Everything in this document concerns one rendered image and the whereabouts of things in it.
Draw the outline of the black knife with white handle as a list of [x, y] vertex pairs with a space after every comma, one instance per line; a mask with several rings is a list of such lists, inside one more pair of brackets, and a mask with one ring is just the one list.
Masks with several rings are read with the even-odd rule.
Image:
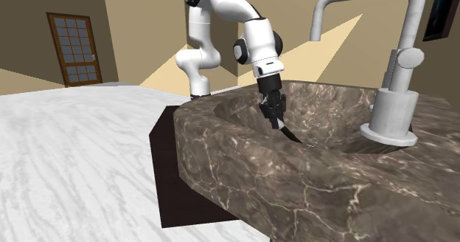
[[285, 126], [284, 122], [281, 119], [275, 117], [270, 119], [270, 122], [272, 124], [273, 129], [280, 130], [288, 139], [297, 143], [302, 142]]

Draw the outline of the brown door with glass panes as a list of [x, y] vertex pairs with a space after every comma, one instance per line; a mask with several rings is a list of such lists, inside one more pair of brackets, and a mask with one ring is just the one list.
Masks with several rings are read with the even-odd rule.
[[65, 87], [102, 83], [91, 19], [46, 13]]

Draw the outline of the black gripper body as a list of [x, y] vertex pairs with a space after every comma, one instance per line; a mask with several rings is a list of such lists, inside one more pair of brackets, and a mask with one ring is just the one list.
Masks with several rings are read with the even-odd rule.
[[282, 89], [280, 74], [260, 77], [257, 79], [257, 85], [262, 94], [261, 104], [269, 107], [285, 107], [285, 96], [280, 92]]

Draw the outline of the brown marble sink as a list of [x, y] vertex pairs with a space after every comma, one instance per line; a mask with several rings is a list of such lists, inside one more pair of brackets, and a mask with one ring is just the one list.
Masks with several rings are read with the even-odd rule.
[[272, 242], [460, 242], [460, 113], [422, 94], [417, 143], [360, 135], [374, 89], [286, 81], [288, 139], [254, 85], [174, 113], [180, 177]]

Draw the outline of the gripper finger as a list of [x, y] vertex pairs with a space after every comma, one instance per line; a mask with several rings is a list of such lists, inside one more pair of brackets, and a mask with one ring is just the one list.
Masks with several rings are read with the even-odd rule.
[[275, 108], [277, 128], [281, 130], [285, 126], [284, 112], [286, 110], [286, 96], [284, 94], [280, 94], [275, 97], [274, 108]]
[[268, 101], [259, 104], [259, 108], [266, 119], [276, 118], [276, 109]]

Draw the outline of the grey tap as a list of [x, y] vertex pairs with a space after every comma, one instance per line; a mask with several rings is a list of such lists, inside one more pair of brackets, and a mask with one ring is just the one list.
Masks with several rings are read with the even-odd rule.
[[[350, 0], [318, 0], [313, 11], [310, 40], [321, 40], [323, 14], [333, 2]], [[360, 134], [385, 145], [413, 146], [417, 136], [409, 131], [419, 94], [408, 89], [414, 68], [425, 58], [421, 49], [414, 47], [425, 0], [408, 0], [408, 7], [396, 49], [390, 54], [382, 87], [377, 90], [369, 123], [360, 126]]]

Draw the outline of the dark framed wall picture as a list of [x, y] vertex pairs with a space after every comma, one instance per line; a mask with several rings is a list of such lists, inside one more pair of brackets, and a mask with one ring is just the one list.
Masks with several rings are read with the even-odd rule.
[[433, 0], [423, 41], [447, 38], [460, 0]]

